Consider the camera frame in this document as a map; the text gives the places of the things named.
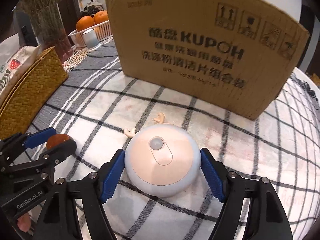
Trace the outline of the person's hand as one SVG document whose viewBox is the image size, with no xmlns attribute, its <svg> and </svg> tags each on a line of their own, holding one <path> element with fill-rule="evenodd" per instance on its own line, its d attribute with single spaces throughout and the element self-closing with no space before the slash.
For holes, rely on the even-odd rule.
<svg viewBox="0 0 320 240">
<path fill-rule="evenodd" d="M 28 232 L 31 228 L 31 218 L 29 213 L 25 213 L 17 220 L 18 228 L 23 232 Z"/>
</svg>

